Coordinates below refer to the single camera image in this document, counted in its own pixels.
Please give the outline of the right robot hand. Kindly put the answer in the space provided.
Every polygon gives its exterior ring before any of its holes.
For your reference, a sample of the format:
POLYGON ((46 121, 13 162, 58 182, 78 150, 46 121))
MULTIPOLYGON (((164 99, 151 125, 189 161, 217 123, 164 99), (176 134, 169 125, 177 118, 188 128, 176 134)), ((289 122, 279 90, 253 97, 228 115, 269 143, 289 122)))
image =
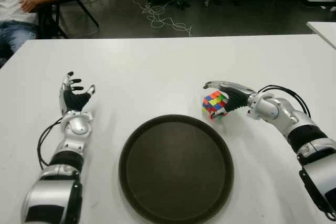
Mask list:
POLYGON ((229 81, 210 81, 203 86, 203 89, 208 88, 218 90, 206 96, 202 104, 211 119, 225 116, 230 111, 247 106, 250 96, 256 94, 256 91, 251 88, 229 81))

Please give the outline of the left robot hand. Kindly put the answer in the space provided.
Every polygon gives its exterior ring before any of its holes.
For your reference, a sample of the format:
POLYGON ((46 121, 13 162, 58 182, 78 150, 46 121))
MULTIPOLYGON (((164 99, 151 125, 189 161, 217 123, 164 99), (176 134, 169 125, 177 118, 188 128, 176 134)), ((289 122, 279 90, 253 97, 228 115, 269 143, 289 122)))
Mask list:
POLYGON ((74 93, 74 91, 82 91, 84 87, 75 86, 80 83, 81 79, 73 79, 74 72, 68 72, 63 78, 59 91, 59 105, 61 115, 64 116, 69 111, 82 111, 90 98, 96 92, 96 86, 91 85, 84 93, 74 93))

